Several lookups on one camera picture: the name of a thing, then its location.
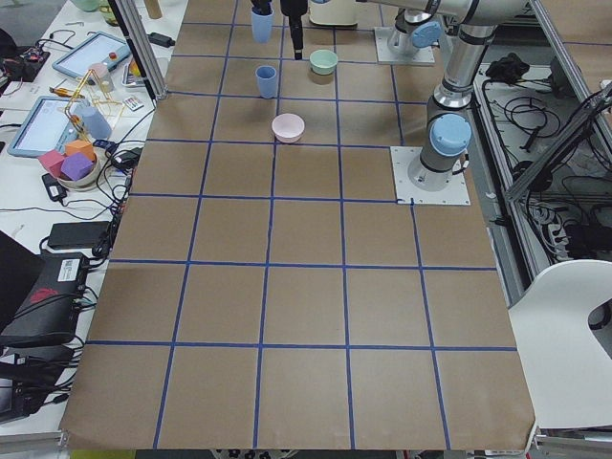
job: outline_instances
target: pink bowl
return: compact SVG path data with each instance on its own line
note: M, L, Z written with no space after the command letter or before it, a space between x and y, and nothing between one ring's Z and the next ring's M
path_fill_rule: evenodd
M272 130L276 138L283 143L299 141L304 133L304 120L293 113L283 113L272 121Z

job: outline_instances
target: light blue cup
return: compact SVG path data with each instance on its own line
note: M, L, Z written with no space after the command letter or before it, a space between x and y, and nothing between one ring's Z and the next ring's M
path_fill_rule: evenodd
M257 14L251 9L252 39L257 43L268 43L272 35L272 24L274 22L274 10L266 16Z
M270 65L257 67L255 71L257 87L262 98L275 98L278 94L278 73Z

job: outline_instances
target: blue cup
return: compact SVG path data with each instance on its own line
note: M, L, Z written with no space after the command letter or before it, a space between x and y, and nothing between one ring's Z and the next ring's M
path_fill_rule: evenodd
M108 139L113 129L106 118L98 111L96 107L85 107L80 111L83 117L83 124L95 140Z
M257 14L251 9L252 39L257 43L268 43L272 35L274 11L268 15Z
M278 94L278 73L270 65L257 67L257 87L262 98L275 98Z

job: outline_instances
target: charger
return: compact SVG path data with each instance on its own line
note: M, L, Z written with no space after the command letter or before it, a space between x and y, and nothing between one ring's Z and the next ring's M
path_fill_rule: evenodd
M142 148L132 148L130 150L122 150L111 156L111 165L118 170L126 171L138 165L141 158Z
M172 38L167 35L162 35L161 33L152 32L148 35L148 37L149 42L153 43L154 45L163 46L164 48L169 48L176 44L176 41L174 41Z

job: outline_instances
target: mint green bowl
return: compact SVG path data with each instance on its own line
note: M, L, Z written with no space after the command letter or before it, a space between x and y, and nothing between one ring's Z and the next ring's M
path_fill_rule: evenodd
M336 70L338 56L333 51L316 50L310 54L310 67L319 75L330 75Z

